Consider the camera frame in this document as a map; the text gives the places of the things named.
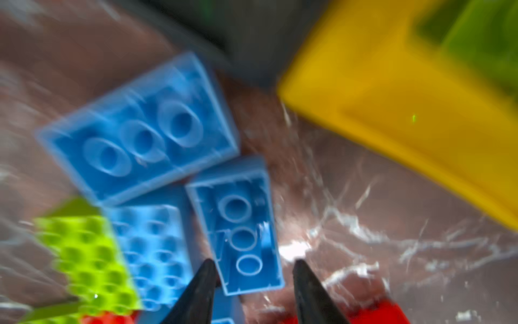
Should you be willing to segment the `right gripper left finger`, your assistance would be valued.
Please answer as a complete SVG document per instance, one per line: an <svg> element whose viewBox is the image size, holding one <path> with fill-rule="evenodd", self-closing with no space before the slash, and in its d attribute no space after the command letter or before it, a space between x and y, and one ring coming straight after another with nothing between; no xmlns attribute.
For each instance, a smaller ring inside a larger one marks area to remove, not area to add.
<svg viewBox="0 0 518 324"><path fill-rule="evenodd" d="M206 259L161 324L210 324L218 282L216 264Z"/></svg>

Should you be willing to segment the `green lego brick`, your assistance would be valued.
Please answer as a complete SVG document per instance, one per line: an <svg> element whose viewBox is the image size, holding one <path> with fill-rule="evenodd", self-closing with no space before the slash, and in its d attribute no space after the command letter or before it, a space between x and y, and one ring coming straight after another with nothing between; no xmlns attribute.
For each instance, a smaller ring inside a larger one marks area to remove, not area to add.
<svg viewBox="0 0 518 324"><path fill-rule="evenodd" d="M67 290L78 297L80 315L130 315L142 308L109 220L80 197L35 219L36 238L66 275Z"/></svg>
<svg viewBox="0 0 518 324"><path fill-rule="evenodd" d="M517 100L516 1L441 1L415 29Z"/></svg>

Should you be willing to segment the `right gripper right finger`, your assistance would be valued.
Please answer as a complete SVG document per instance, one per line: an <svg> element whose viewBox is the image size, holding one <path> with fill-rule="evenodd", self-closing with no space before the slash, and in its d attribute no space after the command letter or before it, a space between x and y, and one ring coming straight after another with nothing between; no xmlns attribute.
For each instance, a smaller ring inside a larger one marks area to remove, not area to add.
<svg viewBox="0 0 518 324"><path fill-rule="evenodd" d="M295 261L293 277L298 323L350 324L305 260Z"/></svg>

